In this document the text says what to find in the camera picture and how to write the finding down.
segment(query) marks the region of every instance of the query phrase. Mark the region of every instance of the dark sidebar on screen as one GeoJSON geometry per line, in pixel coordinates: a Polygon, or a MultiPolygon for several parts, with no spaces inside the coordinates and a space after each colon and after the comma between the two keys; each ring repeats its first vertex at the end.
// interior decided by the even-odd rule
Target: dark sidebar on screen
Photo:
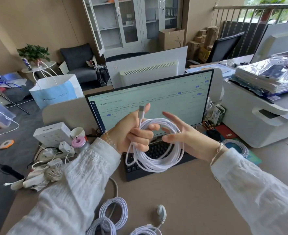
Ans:
{"type": "Polygon", "coordinates": [[[98,112],[97,106],[96,106],[96,104],[95,104],[95,101],[90,102],[90,104],[91,104],[92,109],[93,109],[93,115],[94,115],[95,119],[98,121],[98,125],[99,125],[99,127],[100,127],[100,131],[101,131],[102,133],[105,133],[106,128],[105,128],[105,126],[104,126],[104,123],[103,123],[103,121],[102,121],[102,118],[101,118],[100,115],[99,115],[99,112],[98,112]]]}

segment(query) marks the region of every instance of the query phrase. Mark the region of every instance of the beige wall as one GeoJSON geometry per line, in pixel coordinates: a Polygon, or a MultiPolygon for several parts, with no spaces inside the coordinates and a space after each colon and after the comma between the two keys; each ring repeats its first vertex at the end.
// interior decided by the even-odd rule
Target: beige wall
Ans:
{"type": "MultiPolygon", "coordinates": [[[[191,41],[197,34],[197,31],[202,28],[215,25],[216,15],[214,15],[213,18],[212,15],[216,1],[217,0],[184,0],[182,18],[182,26],[185,27],[186,30],[184,43],[191,41]]],[[[236,6],[243,4],[244,0],[220,0],[218,6],[236,6]]]]}
{"type": "Polygon", "coordinates": [[[27,43],[48,47],[57,62],[60,48],[90,43],[97,53],[81,0],[0,0],[0,73],[24,66],[16,48],[27,43]]]}

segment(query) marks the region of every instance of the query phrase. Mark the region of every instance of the orange and white round device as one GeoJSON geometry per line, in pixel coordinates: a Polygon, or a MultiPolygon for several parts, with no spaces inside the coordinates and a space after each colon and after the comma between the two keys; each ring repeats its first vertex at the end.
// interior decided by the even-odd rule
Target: orange and white round device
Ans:
{"type": "Polygon", "coordinates": [[[13,141],[13,139],[7,140],[0,145],[0,149],[9,148],[11,145],[13,145],[14,142],[15,141],[13,141]]]}

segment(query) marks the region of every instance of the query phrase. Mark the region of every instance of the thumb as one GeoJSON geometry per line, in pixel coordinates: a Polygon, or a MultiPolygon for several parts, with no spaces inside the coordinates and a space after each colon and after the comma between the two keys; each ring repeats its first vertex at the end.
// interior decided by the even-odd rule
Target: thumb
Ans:
{"type": "Polygon", "coordinates": [[[182,133],[172,133],[162,136],[162,141],[164,142],[183,142],[183,134],[182,133]]]}

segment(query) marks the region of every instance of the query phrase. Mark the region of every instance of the gray carpet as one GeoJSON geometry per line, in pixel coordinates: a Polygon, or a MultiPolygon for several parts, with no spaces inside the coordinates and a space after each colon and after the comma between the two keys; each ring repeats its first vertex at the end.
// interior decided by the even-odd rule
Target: gray carpet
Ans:
{"type": "MultiPolygon", "coordinates": [[[[38,146],[38,141],[33,137],[33,133],[37,128],[43,126],[43,122],[42,112],[34,101],[20,106],[27,110],[30,115],[16,106],[8,108],[11,112],[17,114],[14,120],[20,124],[20,127],[13,132],[0,136],[0,144],[9,139],[15,141],[11,147],[0,150],[0,163],[9,165],[26,176],[29,171],[26,166],[32,161],[38,146]]],[[[0,133],[7,132],[15,127],[16,124],[11,123],[8,128],[1,129],[0,133]]],[[[0,229],[15,197],[10,187],[5,187],[3,184],[15,181],[17,180],[13,176],[4,175],[0,172],[0,229]]]]}

